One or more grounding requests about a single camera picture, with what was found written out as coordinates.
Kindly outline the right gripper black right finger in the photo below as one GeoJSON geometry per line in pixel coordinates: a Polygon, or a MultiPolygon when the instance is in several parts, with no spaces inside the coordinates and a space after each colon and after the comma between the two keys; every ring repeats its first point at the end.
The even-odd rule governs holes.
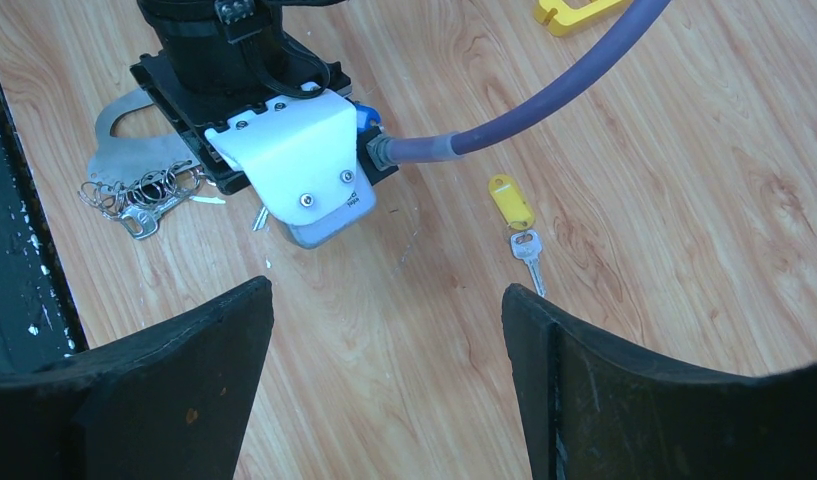
{"type": "Polygon", "coordinates": [[[520,284],[501,323],[535,479],[817,479],[817,363],[693,365],[520,284]]]}

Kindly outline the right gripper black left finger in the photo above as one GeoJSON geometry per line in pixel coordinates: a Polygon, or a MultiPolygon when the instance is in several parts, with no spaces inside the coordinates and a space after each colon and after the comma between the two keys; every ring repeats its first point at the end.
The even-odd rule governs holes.
{"type": "Polygon", "coordinates": [[[0,479],[230,479],[274,325],[254,277],[185,313],[0,374],[0,479]]]}

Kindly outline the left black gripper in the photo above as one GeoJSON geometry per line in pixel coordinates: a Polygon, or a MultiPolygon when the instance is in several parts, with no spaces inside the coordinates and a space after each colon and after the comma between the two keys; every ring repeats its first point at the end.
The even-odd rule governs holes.
{"type": "MultiPolygon", "coordinates": [[[[348,96],[351,79],[339,62],[328,63],[291,37],[286,48],[262,42],[266,71],[287,87],[325,81],[328,88],[348,96]]],[[[242,173],[232,170],[209,145],[210,128],[222,132],[227,120],[251,110],[272,112],[279,93],[263,85],[249,70],[237,45],[217,37],[170,38],[155,55],[143,54],[130,67],[139,87],[159,107],[166,119],[198,159],[208,179],[226,195],[250,185],[242,173]]]]}

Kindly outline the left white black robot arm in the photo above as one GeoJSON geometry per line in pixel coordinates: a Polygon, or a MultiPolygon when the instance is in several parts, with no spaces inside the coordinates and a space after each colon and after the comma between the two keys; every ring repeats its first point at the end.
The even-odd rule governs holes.
{"type": "Polygon", "coordinates": [[[184,140],[209,180],[226,195],[248,187],[212,147],[206,132],[224,131],[246,111],[265,113],[280,95],[308,98],[331,89],[347,96],[351,79],[283,27],[285,1],[141,1],[138,8],[161,49],[130,71],[184,140]]]}

